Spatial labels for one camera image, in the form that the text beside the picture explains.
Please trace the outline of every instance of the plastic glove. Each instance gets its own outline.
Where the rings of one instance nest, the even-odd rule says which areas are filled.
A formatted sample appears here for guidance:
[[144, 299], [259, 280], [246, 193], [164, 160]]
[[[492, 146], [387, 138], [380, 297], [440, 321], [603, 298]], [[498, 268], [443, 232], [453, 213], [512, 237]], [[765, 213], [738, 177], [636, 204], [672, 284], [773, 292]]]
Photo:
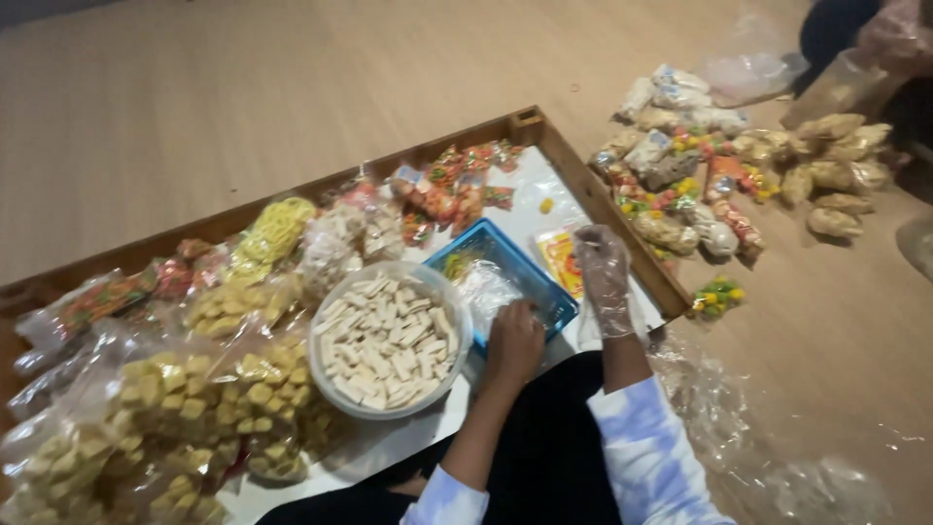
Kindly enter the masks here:
[[629, 315], [629, 251], [604, 224], [574, 232], [574, 251], [583, 290], [595, 312], [603, 338], [634, 332]]
[[888, 0], [858, 33], [858, 48], [882, 69], [904, 77], [933, 76], [933, 29], [922, 0]]

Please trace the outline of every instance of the blue basket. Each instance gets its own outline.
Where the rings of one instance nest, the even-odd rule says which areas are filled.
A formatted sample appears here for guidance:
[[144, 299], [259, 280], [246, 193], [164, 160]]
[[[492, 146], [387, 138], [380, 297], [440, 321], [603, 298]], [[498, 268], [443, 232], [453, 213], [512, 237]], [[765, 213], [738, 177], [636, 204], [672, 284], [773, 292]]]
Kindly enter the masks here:
[[[498, 265], [522, 295], [537, 303], [536, 315], [547, 328], [545, 341], [553, 339], [579, 313], [577, 301], [488, 219], [477, 220], [424, 264], [443, 272], [449, 255], [468, 249], [481, 252], [483, 259]], [[485, 359], [486, 337], [474, 329], [473, 341]]]

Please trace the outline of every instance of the tie-dye sleeve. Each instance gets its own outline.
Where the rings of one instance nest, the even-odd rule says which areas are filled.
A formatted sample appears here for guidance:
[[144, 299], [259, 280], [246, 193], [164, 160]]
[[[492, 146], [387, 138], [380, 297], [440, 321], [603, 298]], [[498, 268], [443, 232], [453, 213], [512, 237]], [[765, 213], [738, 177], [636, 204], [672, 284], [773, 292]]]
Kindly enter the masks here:
[[453, 479], [438, 465], [417, 503], [409, 505], [401, 525], [480, 525], [489, 493]]
[[587, 404], [603, 435], [622, 523], [735, 524], [710, 503], [703, 466], [657, 378], [610, 394], [599, 390]]

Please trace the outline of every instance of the wooden frame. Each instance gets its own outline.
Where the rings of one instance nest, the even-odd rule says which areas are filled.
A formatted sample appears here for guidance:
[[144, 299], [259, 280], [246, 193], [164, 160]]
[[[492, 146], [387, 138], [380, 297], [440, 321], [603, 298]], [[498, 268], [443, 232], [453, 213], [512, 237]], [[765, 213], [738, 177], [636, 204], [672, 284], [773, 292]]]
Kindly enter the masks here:
[[[592, 221], [609, 225], [625, 241], [632, 254], [635, 274], [657, 302], [665, 320], [675, 319], [687, 311], [691, 304], [689, 296], [641, 237], [630, 229], [602, 179], [580, 160], [537, 106], [382, 157], [372, 161], [369, 168], [377, 177], [386, 178], [400, 163], [429, 163], [451, 144], [465, 148], [502, 138], [508, 138], [513, 144], [538, 146]], [[358, 167], [346, 169], [330, 177], [302, 184], [292, 192], [317, 201], [325, 192], [338, 188], [357, 173]], [[268, 198], [260, 199], [0, 288], [2, 399], [8, 400], [24, 386], [24, 381], [12, 372], [14, 360], [29, 348], [13, 332], [18, 315], [47, 305], [65, 292], [80, 286], [85, 279], [114, 268], [122, 269], [127, 275], [138, 272], [153, 257], [174, 253], [182, 239], [201, 238], [214, 243], [222, 242], [228, 235], [249, 226], [267, 202]], [[0, 412], [0, 430], [5, 431], [15, 423], [6, 410]]]

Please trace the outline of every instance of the yellow package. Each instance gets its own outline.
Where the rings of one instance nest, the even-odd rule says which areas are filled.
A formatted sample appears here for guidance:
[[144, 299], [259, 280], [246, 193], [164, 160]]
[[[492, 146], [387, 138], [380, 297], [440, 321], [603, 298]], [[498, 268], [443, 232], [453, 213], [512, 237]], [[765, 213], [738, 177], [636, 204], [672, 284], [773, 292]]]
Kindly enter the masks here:
[[535, 243], [548, 272], [570, 292], [574, 299], [583, 297], [583, 275], [574, 257], [574, 245], [566, 228], [535, 235]]

